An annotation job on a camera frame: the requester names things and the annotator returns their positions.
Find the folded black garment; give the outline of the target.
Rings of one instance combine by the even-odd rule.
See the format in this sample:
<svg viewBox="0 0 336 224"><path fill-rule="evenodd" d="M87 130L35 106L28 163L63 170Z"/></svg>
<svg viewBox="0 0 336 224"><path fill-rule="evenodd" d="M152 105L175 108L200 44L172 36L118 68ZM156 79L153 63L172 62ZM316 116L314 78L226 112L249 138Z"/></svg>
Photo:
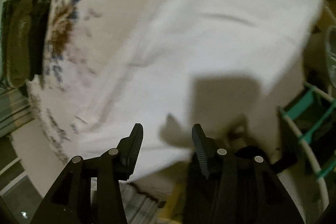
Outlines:
<svg viewBox="0 0 336 224"><path fill-rule="evenodd" d="M35 75L42 75L43 73L43 52L50 4L51 0L33 0L29 32L30 81L34 79Z"/></svg>

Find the floral bed sheet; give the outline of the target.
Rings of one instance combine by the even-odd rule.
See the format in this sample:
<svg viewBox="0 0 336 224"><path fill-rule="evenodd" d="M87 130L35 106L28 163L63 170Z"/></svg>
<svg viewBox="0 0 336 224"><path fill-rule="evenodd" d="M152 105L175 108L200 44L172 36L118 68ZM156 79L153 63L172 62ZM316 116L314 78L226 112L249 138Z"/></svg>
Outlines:
<svg viewBox="0 0 336 224"><path fill-rule="evenodd" d="M29 177L42 193L70 157L79 153L77 113L90 101L99 75L150 1L52 0L43 73L28 84L35 121L14 135ZM131 181L150 194L165 196L179 176L171 166L138 179L132 175Z"/></svg>

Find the white pants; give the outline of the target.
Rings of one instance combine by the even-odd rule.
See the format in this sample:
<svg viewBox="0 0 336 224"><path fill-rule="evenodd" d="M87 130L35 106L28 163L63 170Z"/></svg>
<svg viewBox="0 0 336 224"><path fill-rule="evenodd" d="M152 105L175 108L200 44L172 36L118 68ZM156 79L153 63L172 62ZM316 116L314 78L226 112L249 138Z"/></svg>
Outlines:
<svg viewBox="0 0 336 224"><path fill-rule="evenodd" d="M134 179L191 153L199 123L217 137L257 117L301 52L322 0L151 0L77 113L84 158L144 128Z"/></svg>

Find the folded grey fleece garment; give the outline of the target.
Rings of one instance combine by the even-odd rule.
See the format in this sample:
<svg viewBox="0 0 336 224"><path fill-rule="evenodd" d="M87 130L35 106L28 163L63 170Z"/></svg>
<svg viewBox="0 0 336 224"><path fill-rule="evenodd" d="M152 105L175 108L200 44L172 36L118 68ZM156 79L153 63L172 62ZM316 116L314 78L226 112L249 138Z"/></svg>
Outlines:
<svg viewBox="0 0 336 224"><path fill-rule="evenodd" d="M11 88L20 88L30 76L32 9L33 0L7 0L2 6L1 81Z"/></svg>

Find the teal laundry rack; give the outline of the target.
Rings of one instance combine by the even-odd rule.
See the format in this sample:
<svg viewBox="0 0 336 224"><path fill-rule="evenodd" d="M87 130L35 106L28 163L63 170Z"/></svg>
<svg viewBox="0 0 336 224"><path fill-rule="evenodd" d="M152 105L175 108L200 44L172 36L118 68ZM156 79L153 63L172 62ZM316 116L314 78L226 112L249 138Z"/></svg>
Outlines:
<svg viewBox="0 0 336 224"><path fill-rule="evenodd" d="M303 155L315 175L323 208L330 203L327 177L335 172L335 98L305 83L303 91L285 107L277 108L281 158L277 173L298 163Z"/></svg>

